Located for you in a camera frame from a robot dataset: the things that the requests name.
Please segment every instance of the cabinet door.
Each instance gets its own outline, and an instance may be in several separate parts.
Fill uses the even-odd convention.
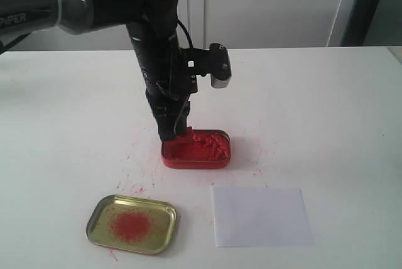
[[[324,47],[341,0],[205,0],[205,43]]]
[[[180,0],[178,15],[188,26],[187,0]],[[186,46],[187,41],[182,31],[178,31],[180,42]],[[126,28],[118,26],[105,30],[73,36],[61,29],[33,33],[14,50],[132,50]]]

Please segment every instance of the open tin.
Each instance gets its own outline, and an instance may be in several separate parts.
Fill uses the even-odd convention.
[[[221,130],[187,128],[186,136],[162,142],[161,154],[170,168],[224,168],[231,159],[231,141]]]
[[[176,217],[169,203],[110,195],[96,206],[86,234],[96,245],[153,255],[168,247]]]

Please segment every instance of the cable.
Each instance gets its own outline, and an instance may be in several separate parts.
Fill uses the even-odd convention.
[[[184,26],[184,24],[180,20],[178,20],[178,24],[180,25],[180,27],[182,27],[182,30],[184,31],[184,34],[186,35],[188,44],[190,45],[190,48],[193,49],[194,48],[193,41],[191,39],[190,34],[187,31],[186,26]]]
[[[29,35],[30,35],[30,33],[21,35],[21,36],[17,37],[15,40],[13,40],[12,42],[8,43],[6,46],[2,47],[0,49],[0,55],[2,55],[4,52],[10,50],[12,47],[16,46],[17,44],[21,43]]]

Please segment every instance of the white wall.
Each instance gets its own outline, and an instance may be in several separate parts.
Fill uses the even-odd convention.
[[[180,0],[178,14],[188,25],[187,0]],[[182,32],[179,39],[185,43]],[[80,36],[64,33],[60,29],[33,33],[14,50],[131,50],[133,49],[124,26],[109,28]]]
[[[205,0],[206,44],[324,47],[341,0]]]
[[[402,0],[379,1],[364,45],[402,45]]]

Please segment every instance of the gold tin lid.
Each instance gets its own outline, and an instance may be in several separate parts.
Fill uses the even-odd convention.
[[[176,217],[169,203],[110,195],[97,204],[86,234],[96,245],[153,255],[168,247]]]

